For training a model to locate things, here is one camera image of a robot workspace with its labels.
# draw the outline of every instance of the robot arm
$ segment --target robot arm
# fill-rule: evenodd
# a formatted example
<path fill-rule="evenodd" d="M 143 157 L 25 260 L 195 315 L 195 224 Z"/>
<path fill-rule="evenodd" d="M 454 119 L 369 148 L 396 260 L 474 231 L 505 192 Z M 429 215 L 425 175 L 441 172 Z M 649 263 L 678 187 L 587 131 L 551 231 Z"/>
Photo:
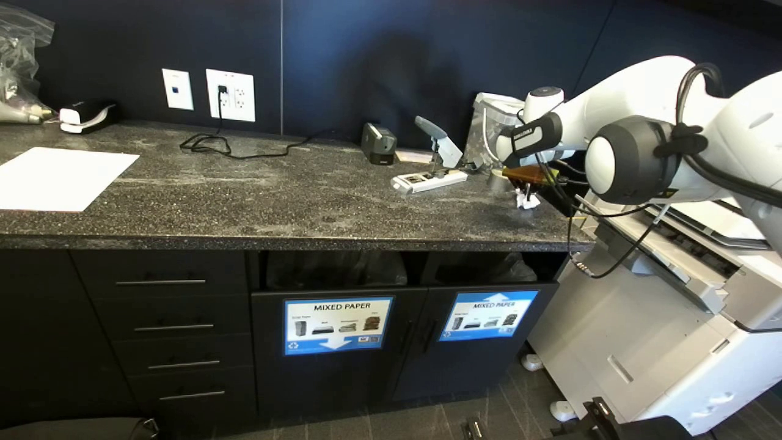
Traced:
<path fill-rule="evenodd" d="M 713 98 L 706 78 L 709 71 L 678 55 L 628 65 L 539 117 L 526 117 L 504 163 L 587 148 L 589 187 L 610 202 L 735 194 L 782 251 L 782 72 L 728 99 Z"/>

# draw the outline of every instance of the black cable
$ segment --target black cable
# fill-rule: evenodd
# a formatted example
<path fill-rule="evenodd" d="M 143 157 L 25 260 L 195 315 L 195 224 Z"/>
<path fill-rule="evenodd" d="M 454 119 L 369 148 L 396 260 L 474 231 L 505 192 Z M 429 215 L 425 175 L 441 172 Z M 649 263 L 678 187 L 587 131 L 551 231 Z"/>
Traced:
<path fill-rule="evenodd" d="M 709 65 L 709 62 L 697 62 L 681 76 L 678 88 L 676 88 L 676 127 L 684 127 L 684 122 L 681 122 L 684 103 L 687 103 L 691 83 L 698 76 L 703 76 L 703 80 L 716 80 L 716 69 Z M 766 205 L 777 205 L 777 208 L 782 205 L 782 191 L 774 191 L 771 185 L 759 185 L 754 180 L 747 180 L 747 177 L 732 175 L 728 170 L 720 170 L 713 163 L 709 163 L 703 157 L 698 157 L 697 152 L 694 154 L 684 154 L 684 161 L 698 175 L 703 175 L 706 180 L 711 180 L 711 183 L 716 183 L 720 187 L 728 187 L 732 192 L 754 198 L 754 199 L 766 202 Z"/>
<path fill-rule="evenodd" d="M 571 170 L 571 172 L 576 172 L 576 175 L 587 175 L 587 170 L 584 170 L 584 169 L 576 169 L 576 166 L 571 166 L 571 163 L 567 163 L 567 161 L 562 161 L 562 159 L 556 159 L 555 163 L 560 163 L 560 166 L 570 169 L 570 170 Z"/>
<path fill-rule="evenodd" d="M 608 267 L 603 269 L 600 273 L 593 273 L 589 267 L 584 267 L 584 260 L 575 260 L 575 267 L 589 275 L 589 279 L 605 279 L 608 273 L 614 273 L 637 246 L 639 241 L 656 227 L 656 221 L 648 224 L 645 231 Z"/>
<path fill-rule="evenodd" d="M 555 194 L 556 194 L 562 202 L 567 202 L 567 210 L 571 210 L 571 215 L 575 215 L 575 213 L 584 213 L 584 215 L 590 215 L 590 218 L 625 218 L 625 215 L 632 215 L 632 213 L 639 213 L 639 210 L 648 208 L 648 202 L 643 202 L 643 205 L 634 205 L 632 210 L 621 210 L 621 213 L 603 215 L 603 213 L 590 210 L 589 205 L 581 205 L 581 202 L 576 205 L 576 202 L 571 202 L 571 199 L 567 198 L 567 192 L 560 191 L 560 185 L 556 185 L 555 177 L 551 177 L 550 166 L 545 166 L 537 154 L 535 154 L 535 161 L 537 161 L 537 166 L 542 169 L 542 172 L 545 172 L 548 183 L 551 185 Z"/>
<path fill-rule="evenodd" d="M 234 148 L 231 148 L 231 143 L 229 143 L 229 139 L 219 133 L 219 131 L 223 131 L 223 122 L 225 122 L 225 117 L 223 117 L 223 95 L 225 95 L 225 92 L 228 92 L 228 89 L 219 86 L 219 88 L 217 88 L 217 130 L 210 131 L 210 133 L 193 133 L 193 137 L 184 139 L 184 141 L 177 143 L 180 148 L 213 152 L 213 154 L 223 154 L 223 157 L 234 159 L 234 161 L 246 161 L 246 159 L 287 157 L 290 148 L 306 146 L 306 143 L 309 143 L 309 141 L 317 137 L 317 133 L 309 133 L 309 137 L 306 137 L 306 139 L 300 139 L 300 141 L 290 141 L 290 143 L 286 143 L 282 152 L 236 157 Z M 202 146 L 202 141 L 223 141 L 223 148 Z"/>

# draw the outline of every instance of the electrical outlet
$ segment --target electrical outlet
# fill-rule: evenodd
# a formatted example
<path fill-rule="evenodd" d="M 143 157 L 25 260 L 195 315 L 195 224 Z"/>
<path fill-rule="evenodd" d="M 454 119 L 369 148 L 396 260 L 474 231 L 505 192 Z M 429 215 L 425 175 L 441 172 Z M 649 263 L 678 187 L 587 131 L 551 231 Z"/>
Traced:
<path fill-rule="evenodd" d="M 206 69 L 206 88 L 213 117 L 253 122 L 253 78 L 248 72 Z"/>
<path fill-rule="evenodd" d="M 166 103 L 173 109 L 193 109 L 193 88 L 190 88 L 190 72 L 175 71 L 175 69 L 160 69 L 163 72 L 163 88 L 166 88 Z"/>

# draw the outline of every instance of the black countertop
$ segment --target black countertop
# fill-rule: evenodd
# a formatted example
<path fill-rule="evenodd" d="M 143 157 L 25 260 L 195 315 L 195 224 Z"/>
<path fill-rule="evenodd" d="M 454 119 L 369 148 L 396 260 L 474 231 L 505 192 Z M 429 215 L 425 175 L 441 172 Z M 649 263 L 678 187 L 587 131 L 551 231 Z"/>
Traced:
<path fill-rule="evenodd" d="M 510 191 L 472 175 L 401 194 L 356 146 L 306 143 L 287 157 L 231 161 L 177 143 L 195 130 L 113 125 L 69 137 L 56 125 L 3 125 L 0 163 L 30 146 L 131 152 L 138 159 L 85 213 L 0 213 L 3 249 L 389 249 L 565 251 L 551 205 L 516 210 Z M 280 139 L 231 137 L 236 154 L 282 152 Z"/>

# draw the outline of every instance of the wall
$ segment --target wall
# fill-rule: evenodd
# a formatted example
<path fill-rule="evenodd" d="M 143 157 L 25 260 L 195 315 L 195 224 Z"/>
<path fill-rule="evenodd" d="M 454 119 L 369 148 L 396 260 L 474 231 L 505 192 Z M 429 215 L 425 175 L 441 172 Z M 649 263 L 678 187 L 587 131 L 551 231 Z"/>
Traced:
<path fill-rule="evenodd" d="M 213 125 L 202 69 L 253 72 L 258 133 L 356 139 L 364 119 L 456 139 L 479 89 L 571 92 L 654 53 L 720 65 L 726 88 L 782 69 L 782 44 L 747 11 L 697 0 L 14 0 L 56 21 L 39 50 L 44 98 L 118 98 L 127 117 Z M 163 105 L 158 69 L 195 76 L 199 109 Z"/>

